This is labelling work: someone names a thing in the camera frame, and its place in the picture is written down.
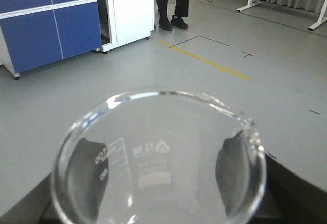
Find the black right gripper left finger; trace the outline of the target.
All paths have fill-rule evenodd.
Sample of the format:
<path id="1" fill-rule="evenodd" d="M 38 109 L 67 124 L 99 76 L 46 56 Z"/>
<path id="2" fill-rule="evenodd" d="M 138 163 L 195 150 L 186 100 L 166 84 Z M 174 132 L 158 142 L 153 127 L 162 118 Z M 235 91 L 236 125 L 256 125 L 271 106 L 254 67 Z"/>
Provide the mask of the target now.
<path id="1" fill-rule="evenodd" d="M 68 190 L 77 220 L 97 220 L 107 187 L 109 165 L 104 143 L 82 138 L 68 164 Z"/>

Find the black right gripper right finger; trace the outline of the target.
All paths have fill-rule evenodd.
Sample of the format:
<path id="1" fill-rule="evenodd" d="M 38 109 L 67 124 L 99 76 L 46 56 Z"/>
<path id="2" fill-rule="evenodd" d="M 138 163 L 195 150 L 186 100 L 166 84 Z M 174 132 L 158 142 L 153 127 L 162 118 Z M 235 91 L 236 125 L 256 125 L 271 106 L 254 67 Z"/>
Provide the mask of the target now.
<path id="1" fill-rule="evenodd" d="M 223 141 L 217 153 L 215 178 L 227 216 L 236 216 L 255 197 L 251 189 L 250 165 L 245 133 L 238 130 Z"/>

